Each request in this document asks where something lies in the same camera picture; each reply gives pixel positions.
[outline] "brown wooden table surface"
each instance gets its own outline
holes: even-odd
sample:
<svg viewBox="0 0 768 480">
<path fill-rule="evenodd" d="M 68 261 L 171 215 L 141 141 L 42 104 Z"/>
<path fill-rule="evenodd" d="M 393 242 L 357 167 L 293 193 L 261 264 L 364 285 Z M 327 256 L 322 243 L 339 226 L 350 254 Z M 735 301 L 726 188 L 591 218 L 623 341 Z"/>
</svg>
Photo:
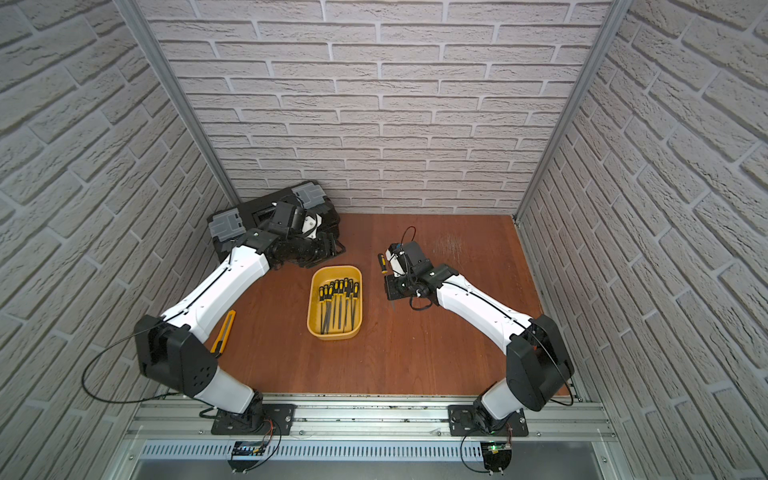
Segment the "brown wooden table surface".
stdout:
<svg viewBox="0 0 768 480">
<path fill-rule="evenodd" d="M 376 254 L 413 225 L 434 265 L 453 266 L 488 295 L 536 317 L 541 305 L 510 217 L 341 217 L 346 253 L 309 270 L 287 263 L 235 302 L 223 369 L 261 392 L 293 393 L 478 395 L 504 377 L 502 351 L 461 317 L 439 306 L 416 312 L 408 300 L 388 301 Z M 325 342 L 306 329 L 312 275 L 330 265 L 362 272 L 363 319 L 353 339 Z"/>
</svg>

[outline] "wire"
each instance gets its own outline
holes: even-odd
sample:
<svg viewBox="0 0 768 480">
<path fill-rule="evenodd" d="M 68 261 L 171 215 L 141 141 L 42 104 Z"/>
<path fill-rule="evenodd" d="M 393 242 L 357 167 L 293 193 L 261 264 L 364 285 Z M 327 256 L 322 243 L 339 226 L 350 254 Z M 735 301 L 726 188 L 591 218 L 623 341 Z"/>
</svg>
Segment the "wire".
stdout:
<svg viewBox="0 0 768 480">
<path fill-rule="evenodd" d="M 511 319 L 511 320 L 512 320 L 512 322 L 517 323 L 520 328 L 525 329 L 525 327 L 522 324 L 520 324 L 520 322 L 518 322 L 517 320 L 515 320 L 515 319 Z M 541 343 L 541 340 L 539 340 L 538 337 L 536 335 L 534 335 L 533 333 L 531 333 L 531 336 L 533 336 L 534 340 L 536 340 L 536 342 L 541 347 L 541 349 L 544 350 L 544 353 L 547 354 L 547 356 L 549 357 L 549 360 L 552 362 L 552 365 L 554 365 L 554 367 L 556 368 L 556 370 L 560 374 L 560 378 L 563 381 L 563 385 L 565 385 L 565 387 L 568 388 L 568 395 L 571 396 L 571 403 L 563 403 L 563 402 L 559 402 L 558 400 L 553 400 L 553 399 L 549 399 L 549 401 L 550 402 L 554 402 L 554 403 L 559 403 L 560 405 L 567 406 L 567 407 L 573 406 L 573 404 L 574 404 L 574 394 L 571 391 L 571 388 L 568 387 L 568 381 L 566 381 L 565 375 L 563 375 L 563 372 L 560 371 L 560 367 L 554 361 L 554 358 L 552 358 L 552 354 L 549 353 L 549 350 L 547 350 L 547 348 L 544 346 L 544 343 Z"/>
<path fill-rule="evenodd" d="M 119 339 L 117 342 L 111 344 L 110 346 L 106 347 L 105 349 L 101 350 L 83 369 L 83 374 L 80 376 L 80 387 L 82 387 L 83 391 L 85 392 L 85 395 L 91 397 L 93 400 L 98 400 L 99 402 L 104 403 L 112 403 L 115 405 L 127 405 L 129 403 L 142 403 L 142 402 L 148 402 L 149 400 L 157 400 L 157 399 L 164 399 L 167 396 L 172 395 L 181 395 L 180 392 L 175 393 L 164 393 L 163 395 L 155 395 L 151 397 L 147 397 L 145 399 L 139 399 L 139 400 L 109 400 L 109 399 L 102 399 L 99 396 L 96 396 L 94 393 L 91 393 L 90 390 L 88 390 L 88 387 L 85 386 L 85 378 L 88 376 L 88 370 L 93 366 L 94 363 L 96 363 L 97 360 L 101 358 L 102 355 L 104 355 L 109 349 L 120 345 L 121 343 L 125 342 L 126 340 L 130 340 L 134 338 L 136 335 L 139 335 L 141 333 L 149 332 L 152 330 L 155 326 L 151 326 L 148 329 L 141 330 L 139 332 L 133 333 L 132 335 L 129 335 L 123 339 Z"/>
<path fill-rule="evenodd" d="M 490 470 L 475 470 L 474 468 L 467 465 L 467 462 L 464 461 L 464 441 L 469 437 L 472 433 L 477 432 L 477 429 L 472 430 L 470 433 L 464 435 L 464 438 L 462 439 L 462 442 L 458 445 L 458 457 L 462 460 L 462 463 L 466 468 L 469 468 L 474 473 L 489 473 Z"/>
<path fill-rule="evenodd" d="M 403 241 L 406 239 L 406 233 L 408 233 L 408 230 L 413 229 L 413 237 L 411 237 L 411 241 L 413 241 L 416 238 L 416 227 L 411 225 L 410 227 L 406 228 L 406 231 L 402 233 L 402 237 L 400 238 L 400 245 L 403 245 Z"/>
<path fill-rule="evenodd" d="M 215 408 L 216 408 L 216 407 L 209 407 L 209 408 L 207 408 L 207 409 L 205 409 L 205 410 L 201 411 L 200 413 L 198 413 L 198 414 L 197 414 L 197 416 L 199 416 L 199 417 L 200 417 L 200 418 L 202 418 L 202 419 L 210 419 L 210 420 L 215 420 L 215 419 L 216 419 L 216 416 L 215 416 L 215 415 L 206 415 L 206 413 L 210 412 L 211 410 L 213 410 L 213 409 L 215 409 Z"/>
<path fill-rule="evenodd" d="M 422 310 L 427 310 L 430 306 L 435 304 L 434 302 L 432 302 L 431 298 L 428 298 L 426 296 L 423 298 L 426 298 L 427 300 L 429 300 L 429 305 L 420 306 L 418 308 L 413 306 L 413 297 L 408 298 L 408 304 L 411 306 L 411 310 L 415 310 L 416 312 L 421 312 Z"/>
<path fill-rule="evenodd" d="M 261 445 L 265 447 L 269 445 L 270 442 L 272 442 L 272 437 L 275 436 L 275 422 L 273 422 L 272 419 L 267 419 L 267 421 L 270 423 L 270 429 L 266 431 L 263 437 L 261 437 Z M 270 439 L 266 443 L 264 443 L 264 440 L 266 439 L 267 435 L 270 436 Z"/>
<path fill-rule="evenodd" d="M 264 464 L 266 463 L 266 461 L 267 461 L 267 460 L 269 460 L 270 458 L 272 458 L 272 455 L 275 455 L 275 453 L 276 453 L 278 450 L 280 450 L 280 442 L 282 442 L 282 441 L 283 441 L 283 430 L 280 428 L 280 424 L 279 424 L 278 422 L 274 422 L 274 423 L 273 423 L 273 426 L 276 426 L 276 427 L 277 427 L 277 431 L 279 432 L 279 434 L 278 434 L 278 435 L 280 435 L 280 437 L 278 437 L 278 438 L 277 438 L 277 447 L 275 447 L 275 449 L 272 451 L 272 453 L 270 453 L 270 456 L 266 457 L 266 458 L 265 458 L 264 460 L 262 460 L 260 463 L 257 463 L 257 464 L 255 464 L 255 465 L 254 465 L 254 466 L 252 466 L 252 467 L 246 468 L 245 470 L 243 470 L 243 473 L 245 473 L 245 472 L 250 472 L 250 471 L 251 471 L 251 470 L 253 470 L 254 468 L 259 468 L 261 465 L 264 465 Z M 270 437 L 270 440 L 269 440 L 269 441 L 268 441 L 266 444 L 267 444 L 267 445 L 269 445 L 269 444 L 270 444 L 270 442 L 272 442 L 272 437 Z"/>
<path fill-rule="evenodd" d="M 525 328 L 525 327 L 524 327 L 524 326 L 523 326 L 523 325 L 522 325 L 520 322 L 518 322 L 517 320 L 515 320 L 515 319 L 513 319 L 512 317 L 510 317 L 509 315 L 507 315 L 507 313 L 505 313 L 505 311 L 504 311 L 504 310 L 502 310 L 502 309 L 498 308 L 496 305 L 494 305 L 493 303 L 491 303 L 491 302 L 487 301 L 487 299 L 485 299 L 485 298 L 483 298 L 483 297 L 479 296 L 477 293 L 474 293 L 474 292 L 470 292 L 469 290 L 467 290 L 467 289 L 466 289 L 466 288 L 464 288 L 463 286 L 460 286 L 460 285 L 456 285 L 455 283 L 451 283 L 451 282 L 443 282 L 443 283 L 447 283 L 448 285 L 453 285 L 453 286 L 455 286 L 456 288 L 460 288 L 460 289 L 464 290 L 466 293 L 471 293 L 472 295 L 474 295 L 474 296 L 478 297 L 480 300 L 482 300 L 482 301 L 486 302 L 488 305 L 490 305 L 490 306 L 492 306 L 493 308 L 497 309 L 497 310 L 498 310 L 498 311 L 499 311 L 499 312 L 500 312 L 500 313 L 501 313 L 503 316 L 507 317 L 507 318 L 508 318 L 508 319 L 510 319 L 512 322 L 516 323 L 516 324 L 517 324 L 517 325 L 518 325 L 520 328 L 522 328 L 523 330 L 526 330 L 526 328 Z M 547 348 L 544 346 L 544 344 L 543 344 L 543 343 L 541 343 L 541 340 L 539 340 L 539 339 L 538 339 L 538 337 L 537 337 L 536 335 L 533 335 L 533 334 L 531 334 L 531 336 L 533 336 L 534 340 L 536 340 L 536 342 L 537 342 L 537 343 L 538 343 L 538 345 L 541 347 L 541 349 L 542 349 L 542 350 L 544 350 L 544 353 L 546 353 L 546 354 L 547 354 L 547 356 L 549 357 L 550 361 L 552 362 L 552 365 L 554 365 L 555 369 L 558 371 L 558 374 L 560 375 L 560 379 L 563 381 L 563 385 L 565 385 L 566 387 L 568 387 L 568 381 L 565 379 L 565 375 L 563 375 L 563 372 L 561 372 L 561 371 L 560 371 L 560 367 L 559 367 L 559 366 L 558 366 L 558 364 L 555 362 L 554 358 L 552 357 L 552 354 L 550 354 L 550 353 L 549 353 L 549 350 L 547 350 Z M 549 401 L 550 401 L 550 402 L 553 402 L 553 403 L 557 403 L 557 404 L 559 404 L 559 405 L 567 406 L 567 407 L 569 407 L 569 406 L 573 406 L 573 404 L 574 404 L 574 394 L 573 394 L 573 392 L 571 391 L 571 388 L 570 388 L 570 387 L 568 387 L 568 395 L 570 395 L 570 396 L 571 396 L 571 402 L 570 402 L 570 403 L 559 402 L 558 400 L 555 400 L 555 399 L 549 399 Z"/>
</svg>

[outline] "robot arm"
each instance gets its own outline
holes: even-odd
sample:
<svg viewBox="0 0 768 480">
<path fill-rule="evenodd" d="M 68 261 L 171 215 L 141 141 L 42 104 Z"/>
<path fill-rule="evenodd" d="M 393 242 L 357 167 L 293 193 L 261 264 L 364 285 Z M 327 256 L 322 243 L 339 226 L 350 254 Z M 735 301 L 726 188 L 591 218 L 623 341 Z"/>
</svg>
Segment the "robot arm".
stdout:
<svg viewBox="0 0 768 480">
<path fill-rule="evenodd" d="M 539 411 L 571 378 L 573 364 L 557 325 L 517 312 L 442 264 L 434 267 L 416 242 L 393 243 L 385 277 L 390 300 L 421 297 L 451 310 L 483 332 L 507 356 L 507 375 L 475 400 L 475 423 L 486 433 L 503 428 L 522 407 Z M 423 310 L 427 307 L 414 308 Z"/>
<path fill-rule="evenodd" d="M 214 235 L 217 249 L 229 250 L 221 265 L 160 317 L 144 316 L 134 334 L 142 374 L 217 407 L 252 432 L 263 418 L 261 394 L 224 372 L 204 342 L 235 300 L 270 268 L 286 261 L 314 266 L 344 248 L 336 241 L 338 214 L 315 183 L 233 210 L 214 215 L 211 224 L 226 216 L 238 228 L 244 223 L 252 228 L 242 228 L 244 233 L 232 239 Z"/>
</svg>

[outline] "brick wall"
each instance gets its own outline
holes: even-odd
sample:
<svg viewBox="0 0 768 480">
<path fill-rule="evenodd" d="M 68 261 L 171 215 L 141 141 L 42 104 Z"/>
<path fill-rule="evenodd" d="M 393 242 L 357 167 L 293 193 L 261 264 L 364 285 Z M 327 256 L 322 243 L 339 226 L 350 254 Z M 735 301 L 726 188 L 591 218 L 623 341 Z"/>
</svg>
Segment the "brick wall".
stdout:
<svg viewBox="0 0 768 480">
<path fill-rule="evenodd" d="M 226 201 L 111 2 L 0 3 L 0 477 L 99 478 L 135 406 L 81 372 L 213 269 Z M 154 394 L 134 353 L 91 389 Z"/>
<path fill-rule="evenodd" d="M 609 3 L 141 5 L 242 198 L 513 214 Z"/>
<path fill-rule="evenodd" d="M 768 470 L 765 0 L 636 0 L 522 219 L 638 478 Z"/>
</svg>

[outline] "yellow plastic tray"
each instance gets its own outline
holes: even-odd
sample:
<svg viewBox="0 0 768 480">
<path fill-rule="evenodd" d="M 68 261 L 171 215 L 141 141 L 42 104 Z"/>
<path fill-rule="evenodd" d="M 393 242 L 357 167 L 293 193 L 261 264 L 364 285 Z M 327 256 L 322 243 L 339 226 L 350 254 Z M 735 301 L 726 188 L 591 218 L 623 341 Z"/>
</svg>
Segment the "yellow plastic tray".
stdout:
<svg viewBox="0 0 768 480">
<path fill-rule="evenodd" d="M 326 285 L 331 280 L 335 280 L 337 278 L 343 279 L 347 277 L 353 279 L 356 282 L 360 282 L 360 293 L 357 299 L 358 303 L 355 310 L 355 328 L 352 331 L 349 331 L 351 327 L 351 320 L 347 320 L 346 328 L 348 331 L 342 332 L 342 329 L 340 329 L 338 326 L 335 326 L 335 327 L 331 326 L 327 334 L 321 335 L 320 322 L 322 321 L 322 319 L 321 319 L 320 302 L 319 302 L 320 286 Z M 342 310 L 341 310 L 342 314 L 344 314 L 345 312 L 346 300 L 344 300 L 343 304 L 344 306 L 342 307 Z M 317 270 L 315 274 L 312 276 L 312 288 L 310 288 L 310 307 L 306 313 L 306 328 L 314 336 L 316 336 L 321 340 L 346 340 L 346 339 L 351 339 L 352 337 L 357 335 L 357 333 L 360 331 L 361 325 L 362 325 L 362 274 L 360 273 L 360 270 L 358 270 L 356 267 L 351 265 L 326 266 L 325 268 L 321 268 L 320 270 Z"/>
</svg>

